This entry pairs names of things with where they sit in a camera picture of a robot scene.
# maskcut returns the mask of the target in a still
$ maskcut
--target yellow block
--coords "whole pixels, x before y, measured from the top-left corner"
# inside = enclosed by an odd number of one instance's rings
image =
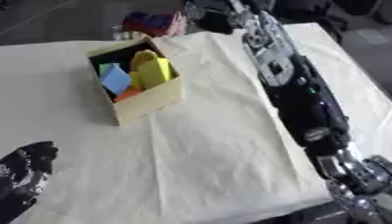
[[[130,62],[130,71],[137,71],[138,67],[145,62],[150,60],[155,60],[158,58],[158,55],[152,50],[144,50],[137,52]]]
[[[154,88],[172,79],[170,63],[168,59],[154,59],[139,65],[137,68],[140,80],[144,88]]]
[[[130,72],[129,76],[132,79],[132,82],[130,83],[130,86],[132,88],[142,90],[143,89],[143,85],[142,85],[142,81],[140,80],[139,73],[138,72]]]

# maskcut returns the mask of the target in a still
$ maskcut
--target white cloth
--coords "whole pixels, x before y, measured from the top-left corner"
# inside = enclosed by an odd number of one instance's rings
[[[286,28],[350,116],[358,148],[392,158],[389,99],[317,25]],[[184,100],[124,127],[85,56],[111,43],[0,48],[0,156],[39,140],[60,148],[38,204],[15,223],[245,223],[330,200],[238,35],[154,41],[182,75]]]

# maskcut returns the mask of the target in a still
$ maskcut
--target colored block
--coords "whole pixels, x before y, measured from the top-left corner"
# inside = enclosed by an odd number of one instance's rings
[[[144,88],[154,88],[172,79],[168,59],[154,59],[143,63],[137,69]]]
[[[110,65],[115,65],[117,67],[120,66],[120,64],[118,64],[118,63],[101,64],[100,65],[100,75],[104,74],[106,69],[108,69],[110,67]]]
[[[158,55],[152,50],[144,50],[137,52],[130,62],[130,71],[137,71],[138,67],[143,63],[157,59]]]
[[[142,93],[141,90],[139,89],[135,89],[135,88],[128,88],[126,89],[124,92],[122,92],[122,94],[120,94],[119,96],[117,96],[117,98],[115,98],[115,102],[120,102],[122,100],[125,100],[127,98],[130,98],[133,95],[138,95]]]
[[[142,85],[142,81],[140,80],[139,73],[138,72],[130,72],[129,76],[132,79],[132,83],[130,86],[132,88],[142,90],[143,85]]]
[[[101,77],[101,84],[115,95],[120,95],[131,84],[130,76],[119,66],[110,65]]]

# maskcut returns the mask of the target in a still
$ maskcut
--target green block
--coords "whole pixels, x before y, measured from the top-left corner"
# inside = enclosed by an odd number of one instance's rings
[[[100,75],[104,74],[110,65],[120,66],[118,63],[100,64]]]

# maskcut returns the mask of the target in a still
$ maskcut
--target open box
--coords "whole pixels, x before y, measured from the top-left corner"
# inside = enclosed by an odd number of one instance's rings
[[[100,64],[118,63],[120,68],[128,73],[130,71],[131,59],[137,52],[146,49],[156,52],[159,57],[165,57],[149,38],[122,42],[87,53],[96,74],[96,84],[105,92],[119,125],[124,125],[140,116],[181,100],[180,77],[179,73],[173,68],[172,63],[170,64],[173,77],[171,80],[119,102],[115,102],[116,96],[101,85],[99,80]]]

